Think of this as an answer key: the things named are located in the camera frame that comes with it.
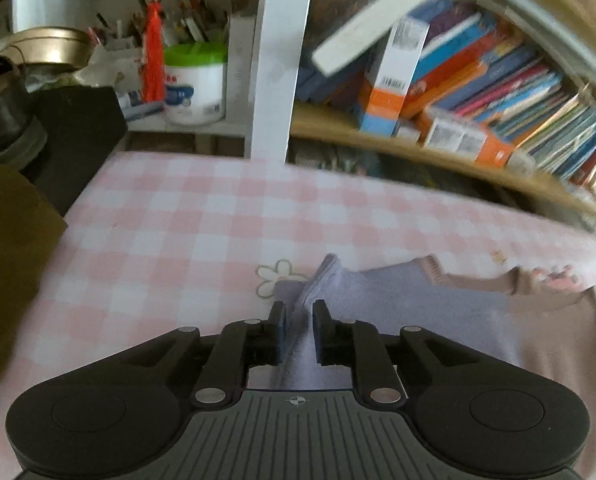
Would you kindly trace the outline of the green lid white jar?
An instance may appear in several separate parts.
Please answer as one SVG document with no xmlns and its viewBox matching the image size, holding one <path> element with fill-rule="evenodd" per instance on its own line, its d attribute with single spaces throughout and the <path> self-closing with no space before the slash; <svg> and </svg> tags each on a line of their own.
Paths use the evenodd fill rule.
<svg viewBox="0 0 596 480">
<path fill-rule="evenodd" d="M 220 42 L 164 49 L 164 117 L 170 124 L 206 126 L 225 114 L 228 47 Z"/>
</svg>

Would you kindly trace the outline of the red tassel ornament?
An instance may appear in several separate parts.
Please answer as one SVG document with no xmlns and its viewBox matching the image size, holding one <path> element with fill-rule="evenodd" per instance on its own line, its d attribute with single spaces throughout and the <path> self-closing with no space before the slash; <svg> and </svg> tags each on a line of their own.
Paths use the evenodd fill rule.
<svg viewBox="0 0 596 480">
<path fill-rule="evenodd" d="M 145 0 L 143 30 L 142 100 L 145 103 L 164 99 L 164 43 L 162 42 L 162 0 Z"/>
</svg>

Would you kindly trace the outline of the wooden curved bookshelf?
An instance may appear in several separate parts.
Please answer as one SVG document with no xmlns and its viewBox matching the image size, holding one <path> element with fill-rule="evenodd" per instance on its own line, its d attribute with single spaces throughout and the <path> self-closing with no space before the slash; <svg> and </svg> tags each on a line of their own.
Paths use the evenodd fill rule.
<svg viewBox="0 0 596 480">
<path fill-rule="evenodd" d="M 403 96 L 360 85 L 364 115 L 297 102 L 289 133 L 401 156 L 596 217 L 571 183 L 596 149 L 596 21 L 576 0 L 435 0 Z"/>
</svg>

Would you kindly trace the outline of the pink checkered table mat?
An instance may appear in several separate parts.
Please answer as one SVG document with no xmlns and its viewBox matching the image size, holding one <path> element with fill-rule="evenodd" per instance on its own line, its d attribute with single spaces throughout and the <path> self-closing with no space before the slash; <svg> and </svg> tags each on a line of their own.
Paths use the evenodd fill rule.
<svg viewBox="0 0 596 480">
<path fill-rule="evenodd" d="M 371 269 L 433 254 L 444 270 L 569 269 L 596 285 L 596 236 L 413 185 L 236 158 L 119 153 L 67 229 L 0 383 L 0 479 L 18 474 L 5 416 L 19 393 L 181 325 L 266 313 L 275 283 L 328 254 Z"/>
</svg>

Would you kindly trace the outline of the pink and lilac sweater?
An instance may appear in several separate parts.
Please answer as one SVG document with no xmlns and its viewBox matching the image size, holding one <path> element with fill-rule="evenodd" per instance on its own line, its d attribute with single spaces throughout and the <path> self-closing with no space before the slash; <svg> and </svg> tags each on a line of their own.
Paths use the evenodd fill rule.
<svg viewBox="0 0 596 480">
<path fill-rule="evenodd" d="M 433 256 L 354 272 L 325 257 L 304 283 L 281 282 L 290 305 L 287 358 L 277 389 L 335 389 L 348 370 L 315 361 L 311 307 L 326 302 L 338 320 L 364 321 L 395 335 L 418 325 L 571 388 L 596 412 L 596 291 L 568 292 L 515 268 L 496 278 L 443 273 Z"/>
</svg>

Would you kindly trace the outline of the white shelf post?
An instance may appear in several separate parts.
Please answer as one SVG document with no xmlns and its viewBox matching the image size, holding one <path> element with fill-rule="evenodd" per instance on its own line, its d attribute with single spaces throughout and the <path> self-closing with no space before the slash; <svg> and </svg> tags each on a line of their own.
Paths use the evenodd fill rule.
<svg viewBox="0 0 596 480">
<path fill-rule="evenodd" d="M 251 82 L 251 159 L 286 160 L 310 0 L 259 0 Z"/>
</svg>

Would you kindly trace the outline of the orange white flat box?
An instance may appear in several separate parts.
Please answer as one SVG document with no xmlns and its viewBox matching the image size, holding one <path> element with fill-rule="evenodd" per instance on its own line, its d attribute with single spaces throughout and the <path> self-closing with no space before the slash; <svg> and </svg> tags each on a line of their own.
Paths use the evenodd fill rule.
<svg viewBox="0 0 596 480">
<path fill-rule="evenodd" d="M 414 117 L 420 145 L 428 150 L 462 157 L 476 164 L 503 168 L 514 146 L 499 139 L 489 128 L 435 106 Z"/>
</svg>

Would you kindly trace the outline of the white thick book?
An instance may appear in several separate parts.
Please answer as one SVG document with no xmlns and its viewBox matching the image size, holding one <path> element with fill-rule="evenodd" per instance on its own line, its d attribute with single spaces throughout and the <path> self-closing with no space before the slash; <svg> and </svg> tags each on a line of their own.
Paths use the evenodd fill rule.
<svg viewBox="0 0 596 480">
<path fill-rule="evenodd" d="M 348 18 L 340 18 L 335 29 L 311 52 L 311 62 L 330 76 L 355 61 L 399 20 L 432 0 L 366 0 Z"/>
</svg>

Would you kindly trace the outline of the white blue orange box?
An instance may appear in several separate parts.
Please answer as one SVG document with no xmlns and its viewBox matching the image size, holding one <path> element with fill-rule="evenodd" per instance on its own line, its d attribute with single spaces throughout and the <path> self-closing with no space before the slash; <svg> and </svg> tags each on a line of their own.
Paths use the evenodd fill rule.
<svg viewBox="0 0 596 480">
<path fill-rule="evenodd" d="M 354 114 L 361 132 L 389 138 L 420 62 L 429 25 L 402 18 L 371 50 Z"/>
</svg>

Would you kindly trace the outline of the gold round tin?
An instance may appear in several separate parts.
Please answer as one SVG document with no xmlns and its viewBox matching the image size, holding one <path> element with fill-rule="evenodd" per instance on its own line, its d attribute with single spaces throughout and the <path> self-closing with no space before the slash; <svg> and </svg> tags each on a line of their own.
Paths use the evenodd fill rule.
<svg viewBox="0 0 596 480">
<path fill-rule="evenodd" d="M 16 65 L 65 65 L 82 68 L 94 50 L 86 32 L 63 27 L 35 27 L 0 39 L 0 55 Z"/>
</svg>

